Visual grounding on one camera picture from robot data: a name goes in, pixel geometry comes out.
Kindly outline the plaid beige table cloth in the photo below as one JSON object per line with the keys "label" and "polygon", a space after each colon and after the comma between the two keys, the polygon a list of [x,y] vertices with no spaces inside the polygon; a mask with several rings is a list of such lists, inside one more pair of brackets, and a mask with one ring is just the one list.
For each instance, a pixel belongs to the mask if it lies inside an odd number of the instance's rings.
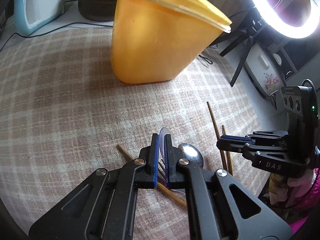
{"label": "plaid beige table cloth", "polygon": [[1,199],[15,222],[31,225],[97,168],[114,170],[153,133],[169,129],[177,144],[221,166],[214,125],[228,134],[260,129],[243,83],[209,51],[175,79],[144,85],[119,81],[110,64],[110,28],[73,26],[41,37],[1,38]]}

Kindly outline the light blue electric kettle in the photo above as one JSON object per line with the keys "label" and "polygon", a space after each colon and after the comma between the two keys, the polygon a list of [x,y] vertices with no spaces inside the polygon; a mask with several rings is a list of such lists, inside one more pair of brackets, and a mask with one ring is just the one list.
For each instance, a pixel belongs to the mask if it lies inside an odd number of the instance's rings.
{"label": "light blue electric kettle", "polygon": [[14,22],[27,36],[63,14],[65,0],[14,0]]}

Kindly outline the metal spoon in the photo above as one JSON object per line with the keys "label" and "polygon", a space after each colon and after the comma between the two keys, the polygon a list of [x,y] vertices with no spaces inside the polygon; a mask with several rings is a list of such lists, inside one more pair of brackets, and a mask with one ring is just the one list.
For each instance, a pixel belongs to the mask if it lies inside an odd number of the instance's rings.
{"label": "metal spoon", "polygon": [[193,145],[188,143],[179,144],[178,148],[182,150],[184,158],[197,163],[200,168],[204,166],[204,159],[201,152]]}

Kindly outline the red tipped wooden chopstick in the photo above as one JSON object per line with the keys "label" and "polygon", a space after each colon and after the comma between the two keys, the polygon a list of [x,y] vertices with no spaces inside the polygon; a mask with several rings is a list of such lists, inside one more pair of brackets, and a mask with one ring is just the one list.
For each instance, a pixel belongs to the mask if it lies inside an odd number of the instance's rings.
{"label": "red tipped wooden chopstick", "polygon": [[[129,152],[127,152],[127,150],[125,150],[125,148],[123,147],[123,145],[121,144],[117,144],[116,148],[118,149],[118,151],[124,156],[124,158],[127,161],[131,161],[134,158],[131,156],[131,154],[129,154]],[[178,204],[180,204],[183,207],[187,207],[187,203],[182,200],[180,197],[176,196],[174,193],[172,193],[169,189],[167,189],[163,184],[161,184],[160,182],[157,183],[157,190],[160,191],[161,193],[165,194],[167,197],[173,199],[174,201],[176,201]]]}

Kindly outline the white floral rice cooker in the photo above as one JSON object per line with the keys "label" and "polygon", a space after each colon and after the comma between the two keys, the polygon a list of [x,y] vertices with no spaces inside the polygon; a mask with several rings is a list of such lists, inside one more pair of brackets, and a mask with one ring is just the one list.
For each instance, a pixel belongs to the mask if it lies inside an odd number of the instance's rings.
{"label": "white floral rice cooker", "polygon": [[268,98],[286,85],[280,65],[274,56],[258,42],[251,47],[245,61],[245,68],[254,86],[264,98]]}

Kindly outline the short wooden chopstick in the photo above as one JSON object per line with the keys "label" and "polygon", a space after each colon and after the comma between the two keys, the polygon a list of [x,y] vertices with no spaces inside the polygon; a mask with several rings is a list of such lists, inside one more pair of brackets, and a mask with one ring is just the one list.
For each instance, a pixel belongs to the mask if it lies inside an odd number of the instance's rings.
{"label": "short wooden chopstick", "polygon": [[[226,129],[225,126],[222,125],[222,134],[226,135]],[[233,167],[232,167],[232,159],[231,159],[231,153],[229,151],[225,151],[226,153],[226,161],[227,161],[227,171],[233,175]]]}

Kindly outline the yellow plastic utensil bin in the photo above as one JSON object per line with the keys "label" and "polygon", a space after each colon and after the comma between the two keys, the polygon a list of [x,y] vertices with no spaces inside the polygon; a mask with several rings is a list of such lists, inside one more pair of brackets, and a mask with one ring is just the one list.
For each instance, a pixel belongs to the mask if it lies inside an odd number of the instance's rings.
{"label": "yellow plastic utensil bin", "polygon": [[113,72],[129,84],[172,80],[230,31],[231,20],[208,0],[117,0]]}

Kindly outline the metal fork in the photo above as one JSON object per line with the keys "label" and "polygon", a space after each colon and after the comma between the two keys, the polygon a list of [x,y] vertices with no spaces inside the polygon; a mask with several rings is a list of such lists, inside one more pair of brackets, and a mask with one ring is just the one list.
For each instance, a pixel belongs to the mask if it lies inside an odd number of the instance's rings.
{"label": "metal fork", "polygon": [[166,181],[165,163],[162,158],[158,161],[158,172],[159,172],[159,175],[161,176],[162,180]]}

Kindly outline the thin wooden chopstick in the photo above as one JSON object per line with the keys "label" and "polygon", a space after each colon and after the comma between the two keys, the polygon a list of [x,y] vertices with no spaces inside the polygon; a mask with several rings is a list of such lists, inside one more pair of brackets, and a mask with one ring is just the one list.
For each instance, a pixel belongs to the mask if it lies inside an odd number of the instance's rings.
{"label": "thin wooden chopstick", "polygon": [[[212,120],[212,123],[213,123],[213,127],[214,127],[216,138],[217,138],[217,140],[219,140],[220,139],[220,133],[219,133],[219,130],[218,130],[215,118],[214,118],[214,113],[213,113],[213,110],[211,108],[211,105],[210,105],[209,101],[207,101],[207,106],[208,106],[210,117],[211,117],[211,120]],[[226,161],[226,157],[225,157],[224,151],[223,150],[219,150],[219,151],[220,151],[220,157],[221,157],[223,169],[228,170],[227,161]]]}

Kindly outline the clear plastic spoon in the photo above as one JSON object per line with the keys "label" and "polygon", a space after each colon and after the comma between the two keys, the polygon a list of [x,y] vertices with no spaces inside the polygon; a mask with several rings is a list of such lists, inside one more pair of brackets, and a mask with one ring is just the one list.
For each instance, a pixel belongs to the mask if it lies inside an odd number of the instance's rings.
{"label": "clear plastic spoon", "polygon": [[159,149],[160,149],[162,159],[164,159],[164,143],[165,143],[165,136],[167,134],[171,135],[171,132],[166,127],[162,127],[159,132]]}

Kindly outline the black tripod stand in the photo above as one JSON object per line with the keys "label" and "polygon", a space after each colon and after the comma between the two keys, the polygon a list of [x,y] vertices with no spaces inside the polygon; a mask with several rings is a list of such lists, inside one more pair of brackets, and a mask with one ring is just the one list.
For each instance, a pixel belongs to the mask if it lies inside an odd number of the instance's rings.
{"label": "black tripod stand", "polygon": [[240,75],[241,70],[243,69],[245,61],[249,55],[249,51],[253,46],[254,38],[261,32],[261,28],[264,28],[264,25],[265,24],[263,23],[263,20],[259,12],[257,10],[254,10],[248,13],[248,15],[244,18],[244,20],[237,29],[231,31],[229,34],[217,38],[216,44],[233,40],[223,51],[221,51],[220,55],[222,57],[227,55],[242,42],[246,42],[238,66],[230,81],[231,87],[234,86],[236,80]]}

